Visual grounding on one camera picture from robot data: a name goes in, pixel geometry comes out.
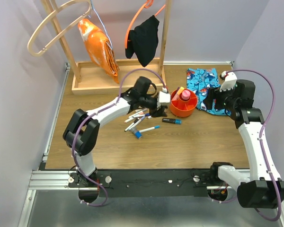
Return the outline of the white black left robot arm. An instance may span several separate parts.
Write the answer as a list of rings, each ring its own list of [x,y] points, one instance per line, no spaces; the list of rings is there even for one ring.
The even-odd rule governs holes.
[[[161,91],[148,94],[152,81],[139,77],[135,85],[126,91],[119,88],[118,96],[111,102],[87,112],[78,109],[69,121],[62,138],[71,149],[71,155],[80,174],[79,181],[86,187],[99,185],[92,150],[101,127],[139,108],[147,108],[152,117],[166,116],[171,95],[164,85]]]

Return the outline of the pink cap marker tube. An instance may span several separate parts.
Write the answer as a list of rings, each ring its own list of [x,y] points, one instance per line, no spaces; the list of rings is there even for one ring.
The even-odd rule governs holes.
[[[188,101],[190,97],[191,97],[190,91],[187,89],[183,90],[183,92],[181,93],[181,99],[183,101]]]

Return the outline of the pink highlighter yellow cap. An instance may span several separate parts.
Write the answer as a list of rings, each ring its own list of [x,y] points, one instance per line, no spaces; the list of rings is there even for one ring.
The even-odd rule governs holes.
[[[172,101],[178,100],[179,96],[183,92],[183,90],[184,90],[184,88],[182,90],[178,91],[177,93],[175,93],[175,95],[172,98]]]

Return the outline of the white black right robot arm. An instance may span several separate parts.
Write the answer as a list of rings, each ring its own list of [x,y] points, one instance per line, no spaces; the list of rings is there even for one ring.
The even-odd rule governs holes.
[[[225,81],[220,87],[208,88],[204,99],[206,109],[229,111],[243,139],[249,161],[249,177],[232,164],[214,162],[208,174],[209,182],[225,182],[237,193],[244,208],[276,209],[284,200],[284,181],[278,173],[267,144],[262,112],[253,107],[255,84],[239,79]]]

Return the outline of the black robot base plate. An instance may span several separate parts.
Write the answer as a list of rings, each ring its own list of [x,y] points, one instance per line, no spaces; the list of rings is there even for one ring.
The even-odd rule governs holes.
[[[93,182],[70,173],[68,186],[78,188],[81,198],[96,197],[210,197],[224,201],[231,187],[211,175],[210,169],[98,169]]]

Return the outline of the black highlighter blue cap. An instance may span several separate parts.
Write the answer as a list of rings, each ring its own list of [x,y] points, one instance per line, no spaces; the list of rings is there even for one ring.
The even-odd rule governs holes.
[[[173,119],[173,118],[162,118],[162,122],[179,124],[179,125],[182,124],[182,121],[180,119]]]

